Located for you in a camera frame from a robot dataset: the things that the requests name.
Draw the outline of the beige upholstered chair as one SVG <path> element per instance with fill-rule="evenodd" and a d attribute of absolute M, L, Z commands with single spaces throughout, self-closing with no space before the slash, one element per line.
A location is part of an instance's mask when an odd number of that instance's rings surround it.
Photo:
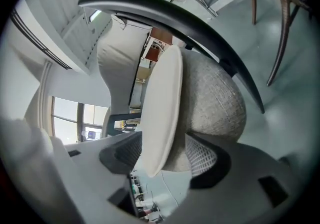
<path fill-rule="evenodd" d="M 111 106 L 102 133 L 119 135 L 115 122 L 138 118 L 129 112 L 143 47 L 152 28 L 159 28 L 197 49 L 230 75 L 238 75 L 261 111 L 264 105 L 247 67 L 228 42 L 211 26 L 187 10 L 164 0 L 78 0 L 89 7 L 111 14 L 111 27 L 99 38 L 97 62 L 109 89 Z"/>

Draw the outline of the cream seat cushion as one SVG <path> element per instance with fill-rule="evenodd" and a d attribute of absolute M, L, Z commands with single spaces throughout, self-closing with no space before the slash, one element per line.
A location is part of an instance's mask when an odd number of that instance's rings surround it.
<path fill-rule="evenodd" d="M 143 102 L 141 159 L 147 175 L 191 169 L 187 132 L 236 142 L 246 120 L 238 86 L 215 60 L 170 46 L 152 70 Z"/>

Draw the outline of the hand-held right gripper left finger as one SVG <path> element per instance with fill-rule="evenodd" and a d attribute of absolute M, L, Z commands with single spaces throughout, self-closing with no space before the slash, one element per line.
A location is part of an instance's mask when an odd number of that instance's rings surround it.
<path fill-rule="evenodd" d="M 131 172 L 142 150 L 142 133 L 129 132 L 95 141 L 66 145 L 91 197 L 137 217 Z"/>

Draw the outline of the tube ceiling light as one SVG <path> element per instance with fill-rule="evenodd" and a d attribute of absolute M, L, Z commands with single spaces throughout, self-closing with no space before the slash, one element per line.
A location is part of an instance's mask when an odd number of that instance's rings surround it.
<path fill-rule="evenodd" d="M 101 13 L 100 10 L 95 10 L 89 17 L 89 21 L 92 22 L 99 14 Z"/>

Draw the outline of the black balcony railing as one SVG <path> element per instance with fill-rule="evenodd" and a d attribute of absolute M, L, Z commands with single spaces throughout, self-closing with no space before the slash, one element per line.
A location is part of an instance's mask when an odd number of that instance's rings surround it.
<path fill-rule="evenodd" d="M 57 63 L 59 66 L 64 68 L 65 70 L 72 69 L 69 65 L 67 65 L 64 61 L 62 61 L 59 57 L 57 57 L 47 46 L 44 45 L 40 41 L 36 35 L 27 27 L 27 25 L 23 22 L 22 18 L 17 13 L 16 9 L 13 8 L 10 19 L 14 23 L 14 25 L 18 28 L 18 30 L 41 52 L 43 52 L 47 57 Z"/>

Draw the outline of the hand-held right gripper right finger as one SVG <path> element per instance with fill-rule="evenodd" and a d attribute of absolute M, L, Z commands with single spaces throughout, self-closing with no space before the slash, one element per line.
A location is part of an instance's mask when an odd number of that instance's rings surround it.
<path fill-rule="evenodd" d="M 274 224 L 300 193 L 293 171 L 258 148 L 191 132 L 185 144 L 190 186 L 164 224 Z"/>

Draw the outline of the wooden vanity cabinet white top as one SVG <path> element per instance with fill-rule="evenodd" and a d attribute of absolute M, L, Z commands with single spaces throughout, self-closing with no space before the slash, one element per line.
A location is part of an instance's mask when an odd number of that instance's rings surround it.
<path fill-rule="evenodd" d="M 157 62 L 161 52 L 164 52 L 172 43 L 173 36 L 171 33 L 153 27 L 146 40 L 142 58 Z"/>

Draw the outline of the large window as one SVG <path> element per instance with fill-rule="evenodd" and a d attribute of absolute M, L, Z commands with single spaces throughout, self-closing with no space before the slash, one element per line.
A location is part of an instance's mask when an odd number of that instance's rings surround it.
<path fill-rule="evenodd" d="M 101 133 L 107 107 L 78 103 L 58 97 L 52 102 L 53 135 L 64 145 L 85 141 L 82 131 Z"/>

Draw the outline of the white ceiling pipes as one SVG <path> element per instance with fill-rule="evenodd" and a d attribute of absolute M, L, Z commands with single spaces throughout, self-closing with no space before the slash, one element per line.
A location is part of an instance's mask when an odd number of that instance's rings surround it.
<path fill-rule="evenodd" d="M 38 120 L 40 125 L 43 122 L 42 120 L 43 120 L 43 109 L 44 109 L 44 103 L 45 103 L 45 93 L 46 93 L 48 76 L 49 76 L 49 72 L 51 70 L 52 65 L 53 65 L 52 62 L 50 62 L 49 60 L 46 60 L 44 62 L 43 71 L 40 78 L 40 84 L 38 88 L 38 100 L 37 100 Z"/>

